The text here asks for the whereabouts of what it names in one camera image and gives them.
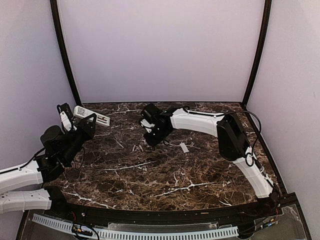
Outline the white remote control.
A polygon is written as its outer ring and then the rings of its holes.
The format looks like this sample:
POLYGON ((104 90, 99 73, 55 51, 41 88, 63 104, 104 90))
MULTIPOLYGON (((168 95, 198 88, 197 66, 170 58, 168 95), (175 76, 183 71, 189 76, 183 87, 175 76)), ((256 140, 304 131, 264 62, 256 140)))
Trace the white remote control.
POLYGON ((111 122, 111 119, 108 116, 89 110, 87 108, 81 107, 79 105, 74 107, 73 115, 79 119, 88 119, 90 121, 94 120, 93 115, 95 115, 96 124, 104 127, 109 127, 111 122))

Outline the white battery cover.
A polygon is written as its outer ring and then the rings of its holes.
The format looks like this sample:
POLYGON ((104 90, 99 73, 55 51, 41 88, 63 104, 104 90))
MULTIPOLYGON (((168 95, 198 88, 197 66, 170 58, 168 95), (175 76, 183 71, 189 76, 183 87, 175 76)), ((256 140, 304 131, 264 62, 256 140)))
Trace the white battery cover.
POLYGON ((189 149, 188 149, 188 147, 187 147, 187 145, 185 143, 181 142, 179 145, 180 145, 180 147, 181 147, 181 149, 182 149, 182 151, 184 153, 188 153, 189 152, 189 149))

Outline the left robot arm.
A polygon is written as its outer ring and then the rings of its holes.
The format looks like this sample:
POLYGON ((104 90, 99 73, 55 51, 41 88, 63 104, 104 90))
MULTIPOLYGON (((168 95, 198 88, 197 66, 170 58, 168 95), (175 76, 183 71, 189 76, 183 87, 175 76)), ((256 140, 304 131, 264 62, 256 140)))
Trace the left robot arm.
POLYGON ((21 191, 23 187, 56 180, 66 168, 72 167, 78 152, 96 131, 95 113, 73 124, 63 132, 58 125, 49 127, 40 137, 43 148, 21 165, 0 172, 0 212, 5 214, 26 210, 52 210, 60 218, 67 218, 70 206, 58 187, 21 191))

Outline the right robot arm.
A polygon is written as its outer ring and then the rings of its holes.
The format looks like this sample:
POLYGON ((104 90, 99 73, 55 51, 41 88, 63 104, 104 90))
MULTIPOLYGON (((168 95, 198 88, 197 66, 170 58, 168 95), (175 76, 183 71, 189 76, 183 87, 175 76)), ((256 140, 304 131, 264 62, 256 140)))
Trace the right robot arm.
POLYGON ((139 124, 146 130, 143 137, 151 147, 165 142, 173 130, 190 130, 216 137, 220 155, 241 170, 260 201, 255 205, 255 213, 266 217, 274 210, 280 192, 257 159, 255 145, 248 140, 237 111, 205 113, 191 111, 188 107, 161 110, 150 103, 140 115, 139 124))

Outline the left black frame post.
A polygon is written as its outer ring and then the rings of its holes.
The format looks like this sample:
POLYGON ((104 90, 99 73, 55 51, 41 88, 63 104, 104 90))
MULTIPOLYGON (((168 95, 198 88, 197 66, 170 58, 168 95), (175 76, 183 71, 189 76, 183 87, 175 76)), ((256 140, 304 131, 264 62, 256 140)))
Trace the left black frame post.
POLYGON ((51 9, 51 15, 55 30, 55 35, 59 47, 60 56, 62 59, 62 63, 64 66, 64 70, 66 73, 67 81, 73 96, 73 99, 76 103, 76 105, 81 106, 82 101, 81 97, 76 85, 76 81, 72 72, 71 63, 68 56, 67 46, 64 39, 61 19, 60 19, 60 13, 59 13, 59 7, 58 7, 58 1, 57 0, 50 0, 50 9, 51 9))

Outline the black frame post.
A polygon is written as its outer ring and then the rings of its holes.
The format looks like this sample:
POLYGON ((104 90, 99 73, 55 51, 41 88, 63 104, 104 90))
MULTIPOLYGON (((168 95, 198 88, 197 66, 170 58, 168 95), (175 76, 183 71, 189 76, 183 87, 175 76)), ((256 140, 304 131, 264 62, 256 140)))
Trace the black frame post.
POLYGON ((249 100, 254 88, 255 80, 258 74, 261 58, 263 55, 265 40, 267 36, 268 26, 269 26, 271 8, 272 8, 272 0, 265 0, 256 51, 255 51, 250 75, 248 78, 248 83, 247 83, 244 96, 241 102, 241 106, 244 109, 247 108, 247 105, 249 103, 249 100))
POLYGON ((55 35, 59 47, 60 56, 62 59, 62 63, 64 66, 64 70, 66 73, 67 81, 73 96, 73 99, 76 103, 76 105, 81 106, 82 101, 81 97, 76 85, 76 81, 72 72, 71 63, 68 56, 67 46, 64 39, 61 19, 60 19, 60 13, 59 13, 59 7, 58 7, 58 1, 57 0, 50 0, 50 9, 51 9, 51 15, 55 30, 55 35))

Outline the black front rail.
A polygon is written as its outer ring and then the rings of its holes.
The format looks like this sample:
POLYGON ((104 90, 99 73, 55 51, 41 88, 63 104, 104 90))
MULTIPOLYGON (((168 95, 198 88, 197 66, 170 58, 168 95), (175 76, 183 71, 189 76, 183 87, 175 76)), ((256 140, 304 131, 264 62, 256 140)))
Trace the black front rail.
POLYGON ((287 194, 271 203, 259 200, 236 206, 184 211, 134 211, 107 209, 69 203, 63 196, 53 201, 44 214, 90 226, 108 224, 136 225, 188 225, 218 223, 221 225, 252 226, 255 220, 281 214, 281 208, 294 203, 294 193, 287 194))

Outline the right black frame post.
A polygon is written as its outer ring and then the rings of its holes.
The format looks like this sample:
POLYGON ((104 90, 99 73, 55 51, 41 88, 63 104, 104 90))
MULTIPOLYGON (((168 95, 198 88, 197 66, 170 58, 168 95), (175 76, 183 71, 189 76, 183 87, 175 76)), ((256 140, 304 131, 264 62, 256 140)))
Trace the right black frame post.
POLYGON ((248 78, 248 83, 247 83, 244 96, 241 102, 241 106, 244 109, 247 108, 247 105, 249 103, 249 100, 254 88, 255 80, 258 74, 261 58, 263 55, 265 40, 267 36, 268 26, 269 26, 271 8, 272 8, 272 0, 265 0, 256 51, 255 51, 250 75, 248 78))

